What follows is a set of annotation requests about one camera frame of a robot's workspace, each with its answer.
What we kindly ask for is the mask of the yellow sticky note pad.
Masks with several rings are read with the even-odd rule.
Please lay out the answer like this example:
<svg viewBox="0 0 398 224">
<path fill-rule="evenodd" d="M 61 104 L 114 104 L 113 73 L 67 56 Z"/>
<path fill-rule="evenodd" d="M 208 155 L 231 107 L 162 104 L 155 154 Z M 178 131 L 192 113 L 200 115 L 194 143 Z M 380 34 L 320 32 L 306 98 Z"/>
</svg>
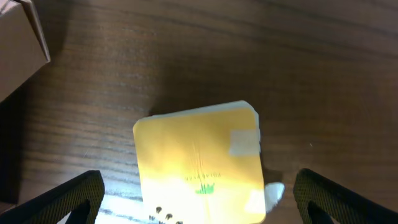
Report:
<svg viewBox="0 0 398 224">
<path fill-rule="evenodd" d="M 159 223 L 261 223 L 285 186 L 265 183 L 246 101 L 142 118 L 133 129 L 144 208 Z"/>
</svg>

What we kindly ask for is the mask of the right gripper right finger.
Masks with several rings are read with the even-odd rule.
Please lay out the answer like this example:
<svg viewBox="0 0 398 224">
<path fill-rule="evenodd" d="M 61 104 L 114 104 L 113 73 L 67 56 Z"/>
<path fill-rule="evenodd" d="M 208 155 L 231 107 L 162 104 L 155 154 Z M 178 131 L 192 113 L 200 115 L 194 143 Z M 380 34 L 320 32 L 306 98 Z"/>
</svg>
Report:
<svg viewBox="0 0 398 224">
<path fill-rule="evenodd" d="M 310 169 L 296 175 L 294 199 L 304 223 L 397 223 L 397 213 Z"/>
</svg>

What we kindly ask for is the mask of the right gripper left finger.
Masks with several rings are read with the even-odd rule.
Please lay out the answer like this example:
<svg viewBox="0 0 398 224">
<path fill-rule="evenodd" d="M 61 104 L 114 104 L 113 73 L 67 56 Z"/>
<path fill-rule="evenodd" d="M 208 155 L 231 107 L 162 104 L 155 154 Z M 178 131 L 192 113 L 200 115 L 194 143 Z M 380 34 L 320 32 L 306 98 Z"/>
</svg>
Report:
<svg viewBox="0 0 398 224">
<path fill-rule="evenodd" d="M 1 214 L 1 223 L 94 223 L 104 198 L 101 172 L 89 170 Z"/>
</svg>

